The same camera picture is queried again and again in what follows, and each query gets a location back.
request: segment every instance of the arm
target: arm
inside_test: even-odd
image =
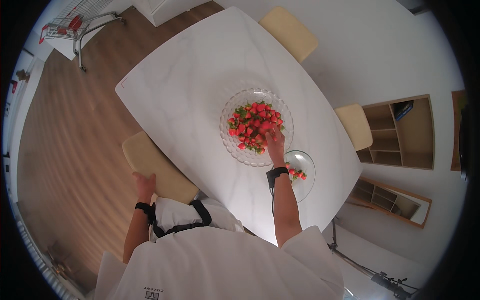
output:
[[[283,158],[285,136],[278,127],[274,126],[274,130],[274,136],[267,133],[265,137],[274,168],[281,168],[285,167]],[[302,232],[297,200],[288,174],[281,174],[275,179],[274,213],[276,241],[282,248],[287,240]]]
[[[142,202],[150,205],[155,191],[156,175],[153,174],[147,179],[142,174],[135,172],[133,176],[137,180],[138,203]],[[148,241],[148,228],[148,216],[143,210],[135,209],[123,246],[124,264],[128,264],[135,248]]]

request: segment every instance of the bookshelf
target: bookshelf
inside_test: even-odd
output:
[[[413,100],[413,108],[395,120],[395,103]],[[434,132],[430,95],[363,107],[373,144],[357,152],[362,163],[433,170]]]
[[[365,177],[359,178],[348,198],[361,205],[348,201],[346,204],[371,208],[421,229],[432,205],[428,198]]]

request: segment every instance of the shopping cart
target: shopping cart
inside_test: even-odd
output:
[[[82,65],[82,39],[88,33],[105,26],[115,20],[125,24],[125,20],[119,17],[116,12],[99,14],[113,0],[73,0],[55,19],[42,28],[40,35],[41,44],[45,39],[65,38],[73,40],[73,52],[78,56],[78,65],[82,71],[86,68]],[[90,24],[93,20],[111,16],[112,19],[103,22],[93,28]]]

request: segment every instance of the hand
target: hand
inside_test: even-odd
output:
[[[283,159],[285,136],[277,126],[274,126],[273,130],[274,135],[270,135],[268,132],[265,135],[268,143],[268,154],[273,161],[274,168],[285,167],[285,160]]]
[[[138,202],[150,205],[155,192],[156,175],[152,174],[149,179],[138,172],[132,175],[137,180]]]

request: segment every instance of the strawberry pile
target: strawberry pile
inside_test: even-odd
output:
[[[274,133],[273,126],[278,126],[280,130],[284,130],[282,125],[282,115],[272,109],[271,104],[265,101],[247,104],[235,109],[233,118],[229,119],[230,129],[228,133],[231,136],[239,137],[239,148],[241,150],[248,149],[255,151],[256,154],[265,153],[268,143],[265,134]]]
[[[291,183],[293,183],[298,178],[302,178],[303,180],[307,179],[307,174],[305,172],[303,172],[302,170],[297,170],[297,169],[294,169],[294,168],[290,169],[290,163],[289,162],[285,163],[285,165],[287,166],[287,169],[288,169],[288,172],[290,173],[290,175],[292,175],[292,179],[290,179]]]

